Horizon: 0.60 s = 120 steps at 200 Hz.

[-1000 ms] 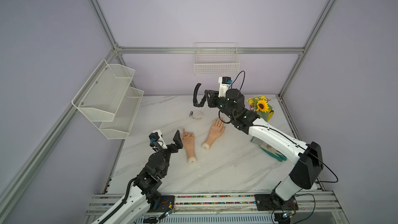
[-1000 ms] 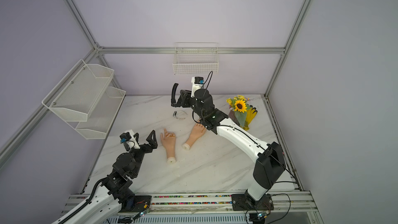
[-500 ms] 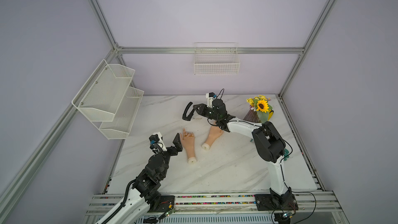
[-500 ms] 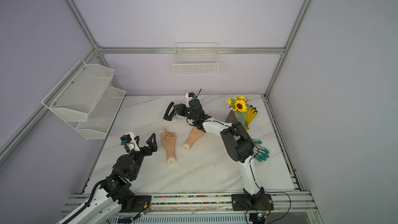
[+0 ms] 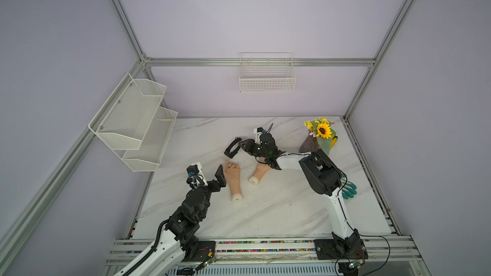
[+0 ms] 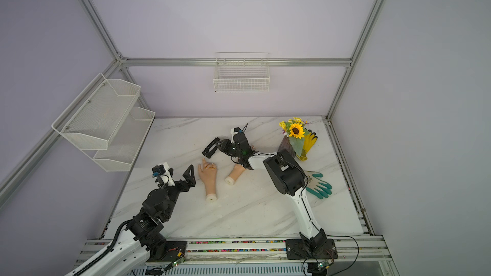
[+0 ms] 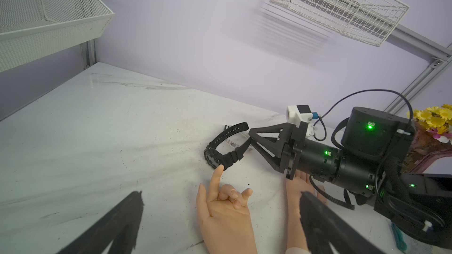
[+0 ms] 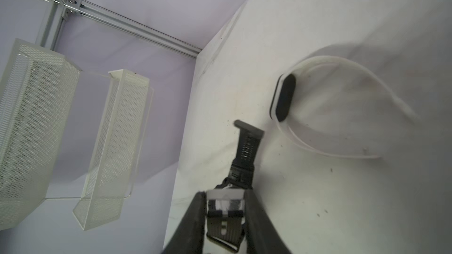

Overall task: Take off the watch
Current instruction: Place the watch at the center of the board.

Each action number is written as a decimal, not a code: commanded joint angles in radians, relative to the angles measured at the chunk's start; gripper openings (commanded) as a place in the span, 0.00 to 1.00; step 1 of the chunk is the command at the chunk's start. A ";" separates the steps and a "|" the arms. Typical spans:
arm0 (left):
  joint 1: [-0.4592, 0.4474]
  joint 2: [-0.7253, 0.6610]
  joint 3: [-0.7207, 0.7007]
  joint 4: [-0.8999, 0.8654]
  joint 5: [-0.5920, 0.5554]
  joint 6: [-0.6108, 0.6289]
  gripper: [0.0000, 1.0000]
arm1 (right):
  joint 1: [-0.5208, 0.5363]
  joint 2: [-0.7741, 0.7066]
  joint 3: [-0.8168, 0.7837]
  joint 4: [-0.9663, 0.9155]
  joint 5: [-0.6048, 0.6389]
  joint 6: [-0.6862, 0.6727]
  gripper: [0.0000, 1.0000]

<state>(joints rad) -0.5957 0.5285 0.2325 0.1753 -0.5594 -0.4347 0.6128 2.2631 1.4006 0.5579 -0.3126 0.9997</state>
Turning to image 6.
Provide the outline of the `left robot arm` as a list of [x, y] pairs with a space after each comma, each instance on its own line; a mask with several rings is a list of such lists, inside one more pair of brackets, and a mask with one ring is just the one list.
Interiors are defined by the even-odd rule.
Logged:
[[173, 169], [167, 163], [152, 168], [157, 188], [143, 201], [138, 214], [123, 221], [111, 243], [69, 272], [69, 275], [126, 275], [147, 261], [169, 262], [171, 270], [185, 256], [187, 241], [171, 241], [161, 231], [173, 214], [178, 197], [196, 186], [194, 166], [183, 173], [183, 179], [173, 179]]

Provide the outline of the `mannequin hand with painted nails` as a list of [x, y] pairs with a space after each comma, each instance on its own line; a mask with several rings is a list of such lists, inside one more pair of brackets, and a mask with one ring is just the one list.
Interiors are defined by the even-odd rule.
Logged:
[[234, 185], [237, 180], [239, 179], [239, 177], [247, 170], [250, 170], [250, 169], [245, 169], [244, 167], [242, 167], [240, 164], [237, 164], [234, 162], [234, 160], [231, 158], [231, 160], [233, 161], [233, 163], [235, 164], [231, 173], [225, 178], [225, 182], [229, 185]]

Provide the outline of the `mannequin hand with bent fingers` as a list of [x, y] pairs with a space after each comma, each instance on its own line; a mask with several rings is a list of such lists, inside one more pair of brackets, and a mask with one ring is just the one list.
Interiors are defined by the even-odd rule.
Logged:
[[217, 166], [203, 158], [202, 163], [198, 165], [198, 174], [205, 186], [206, 202], [215, 202], [217, 200]]

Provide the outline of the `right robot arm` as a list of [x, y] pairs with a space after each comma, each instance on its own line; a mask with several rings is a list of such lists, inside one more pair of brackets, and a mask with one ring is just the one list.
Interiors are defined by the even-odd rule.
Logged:
[[235, 163], [234, 170], [225, 178], [227, 184], [235, 184], [246, 170], [266, 170], [277, 191], [292, 201], [305, 250], [315, 253], [327, 245], [327, 235], [318, 225], [305, 193], [308, 177], [287, 150], [276, 153], [257, 152], [249, 145], [245, 134], [237, 130], [231, 139], [215, 138], [202, 154], [211, 158], [217, 151], [229, 156]]

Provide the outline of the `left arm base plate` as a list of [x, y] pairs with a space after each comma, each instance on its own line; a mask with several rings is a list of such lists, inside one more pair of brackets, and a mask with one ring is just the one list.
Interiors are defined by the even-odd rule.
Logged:
[[183, 258], [187, 249], [187, 241], [165, 241], [150, 251], [149, 262], [174, 262]]

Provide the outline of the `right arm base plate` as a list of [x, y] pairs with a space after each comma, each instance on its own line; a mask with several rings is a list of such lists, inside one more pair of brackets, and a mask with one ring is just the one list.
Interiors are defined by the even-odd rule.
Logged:
[[302, 239], [287, 239], [285, 244], [288, 260], [338, 259], [338, 252], [333, 239], [326, 239], [320, 244], [315, 244], [315, 246], [309, 246]]

